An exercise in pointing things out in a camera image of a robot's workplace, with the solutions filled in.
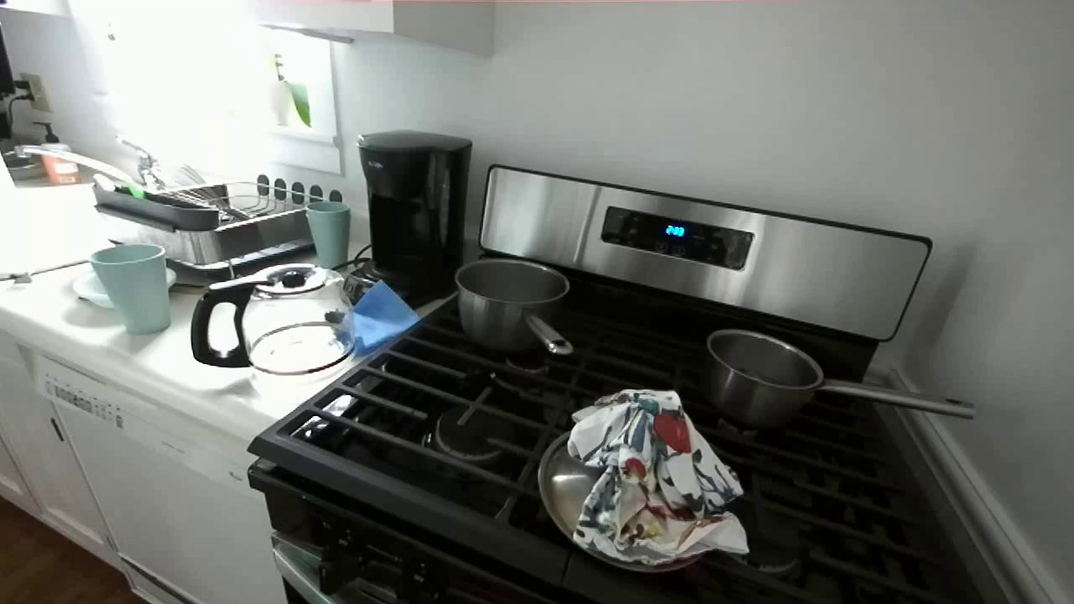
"coffee maker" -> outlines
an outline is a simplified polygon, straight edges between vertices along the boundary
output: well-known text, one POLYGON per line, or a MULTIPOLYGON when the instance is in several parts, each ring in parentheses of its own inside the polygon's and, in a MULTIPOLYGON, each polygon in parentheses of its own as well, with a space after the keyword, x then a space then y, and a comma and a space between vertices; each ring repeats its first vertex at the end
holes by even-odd
POLYGON ((471 142, 384 130, 361 142, 376 272, 408 299, 455 288, 465 261, 471 142))

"pan handle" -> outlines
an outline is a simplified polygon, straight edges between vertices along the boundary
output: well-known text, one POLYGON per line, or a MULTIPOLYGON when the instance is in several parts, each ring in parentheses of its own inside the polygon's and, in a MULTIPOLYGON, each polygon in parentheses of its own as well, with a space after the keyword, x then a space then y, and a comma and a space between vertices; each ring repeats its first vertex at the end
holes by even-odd
POLYGON ((961 415, 961 420, 978 415, 974 402, 963 402, 963 399, 929 399, 929 397, 910 397, 910 393, 876 388, 876 387, 862 387, 862 383, 842 383, 842 378, 825 378, 820 388, 842 393, 842 397, 862 397, 862 399, 876 399, 886 407, 910 407, 910 411, 939 414, 939 415, 961 415))
POLYGON ((543 341, 550 356, 574 356, 571 339, 565 339, 555 327, 549 327, 542 317, 526 317, 526 329, 543 341))

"pot handle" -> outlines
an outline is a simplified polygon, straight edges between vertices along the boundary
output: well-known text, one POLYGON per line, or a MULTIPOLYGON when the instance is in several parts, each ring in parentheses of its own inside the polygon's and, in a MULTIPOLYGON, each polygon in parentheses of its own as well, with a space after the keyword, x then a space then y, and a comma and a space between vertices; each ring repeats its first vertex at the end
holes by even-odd
POLYGON ((574 356, 571 339, 565 339, 555 327, 549 327, 542 317, 526 317, 526 329, 543 341, 550 356, 574 356))
POLYGON ((191 351, 198 363, 205 365, 253 365, 248 351, 245 351, 245 333, 243 333, 243 318, 245 318, 245 307, 248 295, 257 292, 257 283, 224 283, 224 285, 211 285, 198 307, 196 307, 196 318, 191 318, 191 351), (208 318, 216 307, 235 307, 235 339, 240 349, 217 351, 208 345, 208 318))
POLYGON ((910 397, 910 393, 876 388, 876 387, 845 383, 845 378, 825 378, 820 388, 822 393, 839 393, 839 397, 862 397, 862 399, 876 399, 876 402, 886 402, 886 407, 939 414, 939 415, 961 415, 961 420, 974 420, 978 415, 974 402, 963 402, 963 399, 910 397))

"dish towel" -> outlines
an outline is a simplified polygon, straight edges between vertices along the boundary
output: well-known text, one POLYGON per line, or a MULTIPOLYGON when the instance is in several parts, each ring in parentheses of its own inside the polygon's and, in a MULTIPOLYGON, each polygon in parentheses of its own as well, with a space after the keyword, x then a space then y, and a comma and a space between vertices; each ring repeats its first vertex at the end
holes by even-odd
POLYGON ((578 548, 632 568, 749 555, 745 526, 726 511, 743 484, 674 388, 621 388, 578 411, 569 453, 602 469, 580 505, 578 548))
POLYGON ((372 356, 414 329, 417 318, 398 288, 376 283, 346 317, 348 345, 356 356, 372 356))

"oven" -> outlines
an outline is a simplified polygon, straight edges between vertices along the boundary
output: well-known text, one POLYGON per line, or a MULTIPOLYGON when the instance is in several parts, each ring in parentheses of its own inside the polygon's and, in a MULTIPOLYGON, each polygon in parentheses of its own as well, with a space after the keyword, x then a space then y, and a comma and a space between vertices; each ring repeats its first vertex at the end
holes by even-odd
POLYGON ((872 407, 820 397, 790 429, 753 434, 703 393, 704 333, 726 327, 773 333, 828 375, 860 378, 914 299, 922 238, 495 167, 481 242, 571 276, 558 329, 574 356, 486 351, 446 299, 264 429, 248 472, 296 591, 475 604, 979 602, 872 407), (842 280, 879 285, 852 295, 842 280), (632 575, 555 526, 538 464, 574 411, 618 388, 682 393, 745 484, 745 556, 632 575))

